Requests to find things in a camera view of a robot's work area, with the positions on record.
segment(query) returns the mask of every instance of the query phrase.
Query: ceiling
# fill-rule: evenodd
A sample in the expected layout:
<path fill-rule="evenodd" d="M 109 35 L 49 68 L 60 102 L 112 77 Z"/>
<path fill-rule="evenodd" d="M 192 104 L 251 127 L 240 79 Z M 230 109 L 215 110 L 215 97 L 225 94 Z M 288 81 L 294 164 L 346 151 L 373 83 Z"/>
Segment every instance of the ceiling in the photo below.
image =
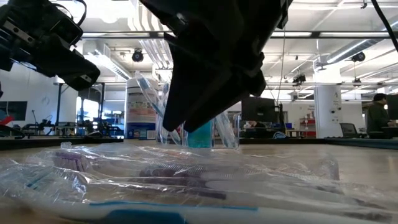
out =
<path fill-rule="evenodd" d="M 82 24 L 85 32 L 103 31 L 140 31 L 166 30 L 138 0 L 111 1 L 85 0 L 88 5 L 87 18 Z M 363 0 L 294 0 L 289 8 L 289 21 L 285 31 L 381 31 L 383 26 L 370 0 L 368 6 L 360 9 Z M 72 1 L 57 1 L 67 7 L 79 20 L 82 6 Z M 378 0 L 382 11 L 390 23 L 398 21 L 398 1 Z M 138 71 L 151 72 L 153 60 L 147 53 L 142 40 L 137 39 L 106 39 L 102 40 L 110 50 L 110 57 L 129 73 Z M 152 50 L 161 55 L 165 63 L 170 64 L 167 49 L 163 40 L 147 40 L 152 43 Z M 319 55 L 328 55 L 350 44 L 352 39 L 271 39 L 263 49 L 265 59 L 261 70 L 267 82 L 291 82 L 299 73 L 304 73 L 307 82 L 312 81 L 313 62 Z M 134 49 L 143 49 L 144 61 L 134 63 L 131 59 Z M 352 82 L 355 77 L 362 76 L 363 82 L 383 82 L 398 78 L 398 66 L 377 75 L 370 74 L 382 70 L 398 62 L 398 54 L 390 40 L 382 40 L 363 51 L 366 59 L 357 62 L 342 61 L 339 63 L 343 82 Z M 102 81 L 121 82 L 110 70 L 100 67 Z"/>

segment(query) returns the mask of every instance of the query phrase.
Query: clear plastic wrap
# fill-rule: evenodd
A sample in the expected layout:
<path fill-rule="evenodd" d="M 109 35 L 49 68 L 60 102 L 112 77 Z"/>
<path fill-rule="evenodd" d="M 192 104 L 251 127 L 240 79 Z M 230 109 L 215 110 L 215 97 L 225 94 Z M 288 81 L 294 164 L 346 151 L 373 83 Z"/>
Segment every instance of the clear plastic wrap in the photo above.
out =
<path fill-rule="evenodd" d="M 339 181 L 333 156 L 103 144 L 0 166 L 0 190 L 36 210 L 117 223 L 390 223 L 398 196 Z"/>

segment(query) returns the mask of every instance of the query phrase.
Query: workbench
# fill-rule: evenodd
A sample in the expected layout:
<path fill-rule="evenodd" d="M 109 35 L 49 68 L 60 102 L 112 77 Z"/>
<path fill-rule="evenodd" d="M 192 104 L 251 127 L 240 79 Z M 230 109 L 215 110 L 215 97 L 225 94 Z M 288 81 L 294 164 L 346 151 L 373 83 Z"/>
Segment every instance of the workbench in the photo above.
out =
<path fill-rule="evenodd" d="M 154 146 L 154 141 L 129 141 L 121 144 L 135 144 L 138 146 Z M 48 148 L 19 149 L 0 151 L 0 159 L 11 158 L 19 161 Z M 380 190 L 398 192 L 398 151 L 388 149 L 371 149 L 366 147 L 336 146 L 328 144 L 265 144 L 241 145 L 243 154 L 266 156 L 300 156 L 311 159 L 328 152 L 339 163 L 340 179 L 343 182 L 366 184 Z M 0 200 L 0 216 L 2 223 L 72 223 L 65 220 L 54 220 L 45 214 L 31 212 L 26 208 L 17 208 L 6 198 Z"/>

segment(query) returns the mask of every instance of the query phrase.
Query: white column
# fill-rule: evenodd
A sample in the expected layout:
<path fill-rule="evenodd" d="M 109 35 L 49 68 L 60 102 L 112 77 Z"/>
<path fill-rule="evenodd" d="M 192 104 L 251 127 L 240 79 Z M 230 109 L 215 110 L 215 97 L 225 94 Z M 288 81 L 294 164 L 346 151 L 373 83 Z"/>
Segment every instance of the white column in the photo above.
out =
<path fill-rule="evenodd" d="M 317 67 L 314 64 L 314 82 L 340 83 L 340 66 L 327 65 Z M 341 87 L 338 85 L 316 86 L 315 92 L 315 125 L 317 138 L 341 137 L 340 123 L 343 122 L 341 112 Z"/>

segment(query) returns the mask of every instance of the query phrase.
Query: wooden table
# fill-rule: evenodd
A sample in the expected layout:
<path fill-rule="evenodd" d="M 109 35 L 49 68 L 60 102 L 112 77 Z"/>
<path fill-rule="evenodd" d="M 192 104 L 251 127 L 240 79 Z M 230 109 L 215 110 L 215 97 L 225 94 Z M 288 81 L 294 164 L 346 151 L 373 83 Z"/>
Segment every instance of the wooden table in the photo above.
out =
<path fill-rule="evenodd" d="M 154 145 L 150 141 L 125 141 L 123 144 Z M 311 159 L 323 152 L 332 154 L 339 163 L 340 179 L 343 182 L 355 182 L 374 186 L 381 190 L 398 192 L 398 151 L 370 149 L 362 147 L 332 145 L 245 145 L 244 154 L 300 156 Z M 2 151 L 1 158 L 24 161 L 26 156 L 44 149 L 21 149 Z M 5 198 L 0 200 L 2 223 L 71 223 L 53 220 L 26 208 L 12 206 Z"/>

